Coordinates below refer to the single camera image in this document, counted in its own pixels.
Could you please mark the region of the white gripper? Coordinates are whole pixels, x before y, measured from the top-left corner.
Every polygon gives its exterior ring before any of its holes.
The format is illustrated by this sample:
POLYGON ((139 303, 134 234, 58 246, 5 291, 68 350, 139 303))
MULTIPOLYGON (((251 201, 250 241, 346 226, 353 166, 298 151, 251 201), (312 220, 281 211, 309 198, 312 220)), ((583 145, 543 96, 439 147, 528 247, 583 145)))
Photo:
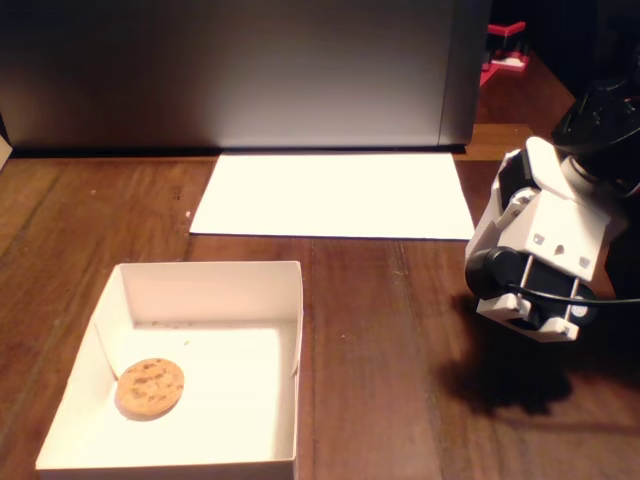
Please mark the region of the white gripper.
POLYGON ((507 153, 493 181, 490 198, 471 240, 465 247, 465 266, 484 250, 500 246, 505 229, 542 192, 575 199, 555 147, 540 137, 529 137, 521 149, 507 153), (502 200, 508 200, 503 208, 502 200))

